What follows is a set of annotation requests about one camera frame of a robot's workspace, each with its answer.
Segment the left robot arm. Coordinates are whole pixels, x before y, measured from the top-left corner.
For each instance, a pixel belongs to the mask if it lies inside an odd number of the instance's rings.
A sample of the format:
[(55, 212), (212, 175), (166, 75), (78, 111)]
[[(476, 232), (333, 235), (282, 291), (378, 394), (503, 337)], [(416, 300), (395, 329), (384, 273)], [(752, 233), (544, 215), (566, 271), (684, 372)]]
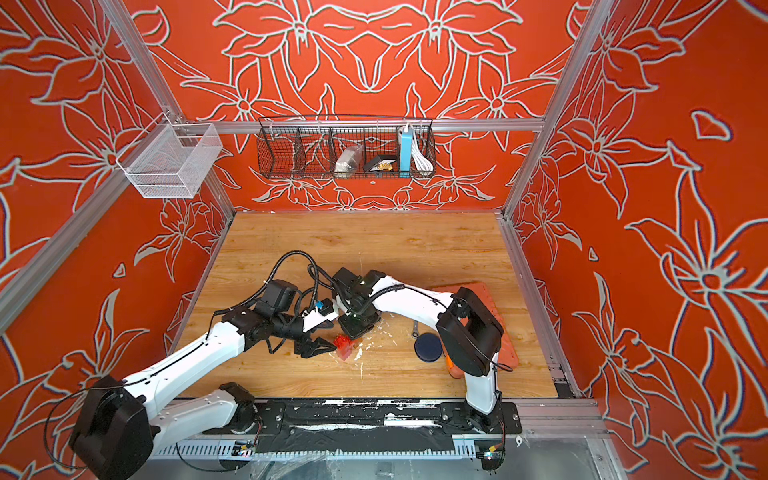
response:
[(189, 386), (273, 333), (308, 337), (336, 319), (331, 299), (302, 308), (297, 288), (271, 280), (252, 299), (218, 312), (220, 322), (169, 357), (122, 380), (106, 376), (88, 391), (69, 446), (99, 479), (128, 479), (151, 455), (211, 429), (258, 434), (263, 421), (254, 397), (230, 382), (172, 406)]

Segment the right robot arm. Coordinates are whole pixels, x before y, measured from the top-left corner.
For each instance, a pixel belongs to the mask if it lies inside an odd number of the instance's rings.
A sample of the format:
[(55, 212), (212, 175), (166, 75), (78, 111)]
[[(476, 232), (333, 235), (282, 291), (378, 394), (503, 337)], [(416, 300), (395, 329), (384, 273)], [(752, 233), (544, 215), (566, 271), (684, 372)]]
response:
[(504, 329), (470, 288), (456, 292), (425, 290), (371, 270), (360, 276), (346, 268), (330, 278), (333, 299), (341, 309), (343, 332), (357, 338), (383, 313), (400, 315), (433, 329), (448, 358), (464, 373), (465, 404), (486, 420), (500, 401), (498, 363)]

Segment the red lego brick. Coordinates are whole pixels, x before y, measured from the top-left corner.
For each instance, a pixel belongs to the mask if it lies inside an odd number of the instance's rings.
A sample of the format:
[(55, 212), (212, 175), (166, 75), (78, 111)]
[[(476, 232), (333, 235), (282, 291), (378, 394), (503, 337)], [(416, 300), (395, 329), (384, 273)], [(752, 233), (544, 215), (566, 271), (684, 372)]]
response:
[(347, 335), (339, 335), (333, 341), (335, 353), (341, 361), (346, 361), (356, 349), (356, 343)]

